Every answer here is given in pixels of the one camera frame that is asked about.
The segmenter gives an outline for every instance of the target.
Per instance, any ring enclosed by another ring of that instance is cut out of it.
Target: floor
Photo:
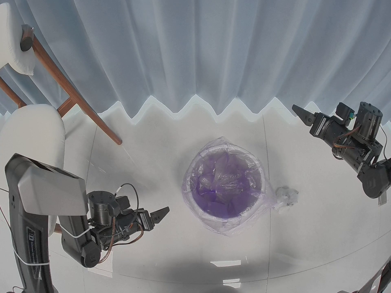
[[[351,292],[391,255],[391,198],[381,207],[367,198],[354,171],[278,100],[258,115],[234,101],[216,116],[196,99],[180,114],[150,101],[132,120],[119,104],[102,117],[123,144],[74,108],[64,117],[65,169],[86,180],[87,192],[114,192],[130,182],[141,207],[151,212],[169,206],[170,212],[139,242],[115,247],[102,270],[81,267],[62,250],[60,235],[51,236],[51,272],[60,292]],[[257,156],[274,188],[297,189],[299,202],[268,212],[236,237],[205,229],[180,188],[195,154],[220,136]],[[377,139],[384,144],[382,132]],[[387,150],[391,156],[391,146]],[[134,203],[131,189],[122,193]],[[20,280],[11,241],[3,244],[10,251],[0,253],[7,261],[0,283],[10,288]]]

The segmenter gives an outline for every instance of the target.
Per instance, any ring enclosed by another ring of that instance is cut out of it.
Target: trash bag
[[[191,162],[183,200],[211,231],[233,236],[252,226],[278,201],[259,159],[220,137]]]

